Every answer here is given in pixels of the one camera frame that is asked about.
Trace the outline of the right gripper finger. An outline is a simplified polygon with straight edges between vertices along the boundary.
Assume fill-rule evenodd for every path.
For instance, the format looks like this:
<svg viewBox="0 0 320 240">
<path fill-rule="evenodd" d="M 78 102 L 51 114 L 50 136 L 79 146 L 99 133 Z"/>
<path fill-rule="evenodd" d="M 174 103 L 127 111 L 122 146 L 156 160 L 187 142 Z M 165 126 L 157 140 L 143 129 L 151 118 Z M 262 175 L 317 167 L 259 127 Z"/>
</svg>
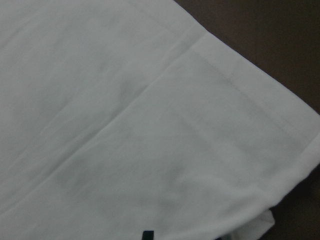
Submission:
<svg viewBox="0 0 320 240">
<path fill-rule="evenodd" d="M 141 240 L 154 240 L 155 228 L 153 226 L 146 226 L 141 234 Z"/>
</svg>

